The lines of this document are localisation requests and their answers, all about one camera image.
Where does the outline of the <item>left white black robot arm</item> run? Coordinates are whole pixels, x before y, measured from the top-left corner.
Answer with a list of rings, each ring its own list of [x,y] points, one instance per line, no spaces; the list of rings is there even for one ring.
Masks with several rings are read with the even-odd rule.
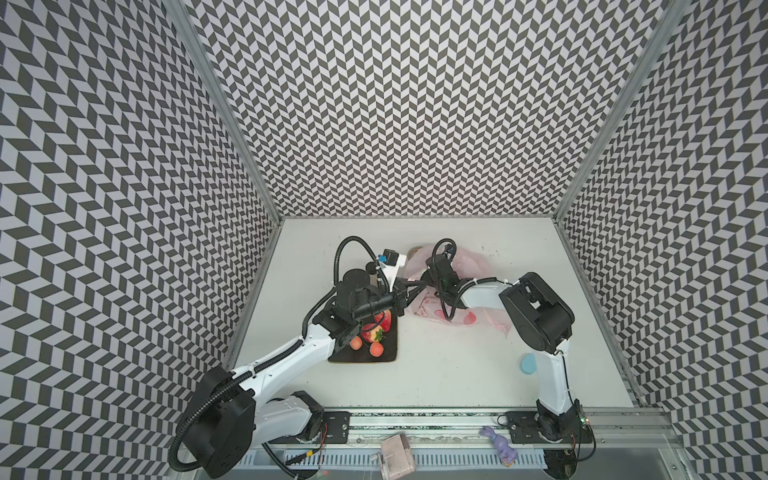
[[[204,470],[212,478],[228,473],[252,443],[284,438],[307,442],[324,431],[324,409],[304,391],[277,397],[288,383],[349,347],[379,326],[435,280],[426,271],[402,277],[405,255],[375,254],[359,236],[341,241],[334,255],[332,286],[301,323],[301,332],[266,356],[233,370],[217,366],[199,381],[177,422],[168,449],[174,472]]]

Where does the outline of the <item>red fake strawberry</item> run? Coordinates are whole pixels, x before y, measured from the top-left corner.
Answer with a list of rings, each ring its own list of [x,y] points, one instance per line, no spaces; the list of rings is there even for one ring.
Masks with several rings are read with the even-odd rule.
[[[367,324],[362,330],[360,337],[367,343],[380,342],[384,337],[385,331],[381,325]]]
[[[375,316],[375,323],[382,329],[384,333],[389,332],[392,324],[392,313],[390,310],[380,312]]]

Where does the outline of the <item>orange fake peach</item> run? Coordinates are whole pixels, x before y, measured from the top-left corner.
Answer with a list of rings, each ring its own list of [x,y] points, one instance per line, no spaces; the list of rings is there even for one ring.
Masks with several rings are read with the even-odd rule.
[[[380,358],[384,354],[384,346],[380,342],[369,345],[369,354],[374,358]]]
[[[354,337],[349,343],[349,347],[355,351],[360,350],[362,346],[363,340],[359,336]]]

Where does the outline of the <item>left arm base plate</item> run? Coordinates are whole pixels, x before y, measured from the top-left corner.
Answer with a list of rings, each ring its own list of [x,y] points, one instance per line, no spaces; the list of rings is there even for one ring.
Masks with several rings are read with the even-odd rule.
[[[337,445],[348,442],[351,423],[351,412],[344,410],[325,411],[321,416],[314,415],[307,427],[298,436],[287,436],[273,440],[273,444]]]

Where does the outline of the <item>pink plastic bag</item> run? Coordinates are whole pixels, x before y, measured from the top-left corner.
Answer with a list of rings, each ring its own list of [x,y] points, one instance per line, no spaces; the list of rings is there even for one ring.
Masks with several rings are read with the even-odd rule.
[[[426,269],[425,261],[432,253],[431,245],[421,246],[423,248],[418,252],[409,254],[408,251],[406,264],[399,271],[401,277],[410,281],[420,279]],[[490,264],[482,254],[459,247],[453,267],[460,278],[469,278],[471,287],[492,287],[492,284],[480,285],[481,278],[486,278],[490,273]],[[460,290],[463,290],[460,300],[465,307],[454,308],[445,303],[448,313],[455,310],[454,316],[450,320],[447,320],[444,315],[435,289],[429,286],[404,311],[407,315],[414,315],[432,322],[457,327],[474,327],[480,323],[487,323],[504,338],[510,336],[512,322],[499,307],[483,307],[480,304],[470,305],[467,303],[465,295],[469,294],[470,299],[473,300],[473,296],[477,296],[478,292],[472,293],[469,289],[462,287]]]

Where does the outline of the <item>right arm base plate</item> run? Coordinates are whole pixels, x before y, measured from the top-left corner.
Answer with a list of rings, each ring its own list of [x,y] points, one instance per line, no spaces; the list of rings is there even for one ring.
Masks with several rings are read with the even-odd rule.
[[[539,430],[536,416],[537,413],[532,410],[510,410],[501,416],[500,423],[508,430],[514,444],[573,446],[592,444],[595,440],[591,427],[576,417],[568,420],[564,427],[556,428],[556,432],[562,434],[560,439],[547,439]]]

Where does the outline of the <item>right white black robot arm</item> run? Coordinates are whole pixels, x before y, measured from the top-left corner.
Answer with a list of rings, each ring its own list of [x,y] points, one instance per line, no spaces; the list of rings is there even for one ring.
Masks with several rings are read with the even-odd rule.
[[[442,318],[451,321],[460,309],[506,312],[518,337],[533,352],[539,375],[535,421],[539,436],[550,443],[585,438],[581,404],[573,397],[567,370],[572,309],[537,273],[510,282],[497,277],[460,278],[453,268],[458,248],[451,238],[439,240],[427,257],[422,279],[436,290]]]

